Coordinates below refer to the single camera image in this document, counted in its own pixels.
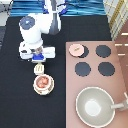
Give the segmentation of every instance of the black tablecloth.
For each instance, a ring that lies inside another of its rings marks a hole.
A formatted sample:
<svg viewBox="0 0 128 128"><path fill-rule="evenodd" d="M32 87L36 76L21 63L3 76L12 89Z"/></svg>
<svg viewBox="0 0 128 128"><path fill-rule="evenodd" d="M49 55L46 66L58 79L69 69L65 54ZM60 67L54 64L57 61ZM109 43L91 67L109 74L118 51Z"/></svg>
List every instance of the black tablecloth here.
<svg viewBox="0 0 128 128"><path fill-rule="evenodd" d="M33 90L35 64L18 58L23 41L18 26L21 18L8 18L0 51L0 128L66 128L65 43L111 40L107 17L61 17L60 33L42 34L44 44L55 46L57 54L45 63L45 73L55 80L47 96Z"/></svg>

